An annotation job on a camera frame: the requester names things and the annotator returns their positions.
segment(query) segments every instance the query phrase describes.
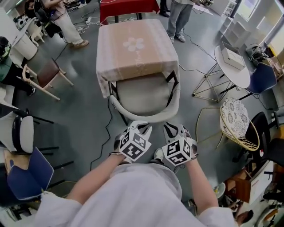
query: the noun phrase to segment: person's right arm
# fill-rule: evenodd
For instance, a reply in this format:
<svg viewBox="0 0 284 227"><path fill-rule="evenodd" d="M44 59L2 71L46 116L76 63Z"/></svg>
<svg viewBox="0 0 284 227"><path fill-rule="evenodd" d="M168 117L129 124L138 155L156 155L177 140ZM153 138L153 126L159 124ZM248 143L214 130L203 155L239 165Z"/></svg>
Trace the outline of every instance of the person's right arm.
<svg viewBox="0 0 284 227"><path fill-rule="evenodd" d="M61 2L61 1L63 1L63 0L46 0L45 2L44 2L44 6L46 7L46 8L50 8L50 7L52 7L52 6L55 6L55 5L57 5L59 2Z"/></svg>
<svg viewBox="0 0 284 227"><path fill-rule="evenodd" d="M219 205L215 192L209 184L197 159L189 161L185 165L190 176L193 200L197 206L198 213L201 214L211 207L218 207Z"/></svg>

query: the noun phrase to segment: navy blue chair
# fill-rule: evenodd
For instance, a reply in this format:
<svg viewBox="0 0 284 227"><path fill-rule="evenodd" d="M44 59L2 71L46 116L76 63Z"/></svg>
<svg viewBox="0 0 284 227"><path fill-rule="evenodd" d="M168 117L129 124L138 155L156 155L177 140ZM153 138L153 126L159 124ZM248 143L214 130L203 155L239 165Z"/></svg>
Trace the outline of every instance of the navy blue chair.
<svg viewBox="0 0 284 227"><path fill-rule="evenodd" d="M240 98L242 100L252 94L260 94L277 84L275 73L271 66L259 63L250 77L250 85L246 88L250 93Z"/></svg>
<svg viewBox="0 0 284 227"><path fill-rule="evenodd" d="M10 165L7 184L18 200L36 198L47 190L54 170L36 147L31 154L28 169L15 166L13 161Z"/></svg>

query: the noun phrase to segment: brown shoe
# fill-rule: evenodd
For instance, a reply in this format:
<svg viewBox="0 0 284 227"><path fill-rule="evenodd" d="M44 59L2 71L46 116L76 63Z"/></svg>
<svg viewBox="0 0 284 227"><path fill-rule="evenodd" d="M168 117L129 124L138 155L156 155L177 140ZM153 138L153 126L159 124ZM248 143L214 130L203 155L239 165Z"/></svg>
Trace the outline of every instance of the brown shoe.
<svg viewBox="0 0 284 227"><path fill-rule="evenodd" d="M83 40L83 42L74 45L74 48L82 48L82 47L85 47L85 46L88 45L88 44L89 44L89 41L88 41L88 40Z"/></svg>

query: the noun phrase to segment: cardboard box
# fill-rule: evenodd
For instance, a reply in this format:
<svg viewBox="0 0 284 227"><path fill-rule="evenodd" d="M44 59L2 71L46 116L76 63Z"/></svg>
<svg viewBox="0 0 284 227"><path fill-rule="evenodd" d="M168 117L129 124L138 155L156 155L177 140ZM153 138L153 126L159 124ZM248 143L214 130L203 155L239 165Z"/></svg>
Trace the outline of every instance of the cardboard box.
<svg viewBox="0 0 284 227"><path fill-rule="evenodd" d="M233 48L232 46L222 42L221 51L225 63L239 70L245 68L245 61L236 48Z"/></svg>

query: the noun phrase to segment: red tablecloth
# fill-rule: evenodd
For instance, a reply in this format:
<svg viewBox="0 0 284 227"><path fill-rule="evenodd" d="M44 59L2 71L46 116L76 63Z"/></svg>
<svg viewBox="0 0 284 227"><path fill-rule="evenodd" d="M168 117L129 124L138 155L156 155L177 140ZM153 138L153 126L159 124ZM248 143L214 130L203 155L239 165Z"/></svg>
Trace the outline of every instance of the red tablecloth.
<svg viewBox="0 0 284 227"><path fill-rule="evenodd" d="M109 16L119 16L132 13L160 11L156 0L102 0L100 11L100 22L103 22Z"/></svg>

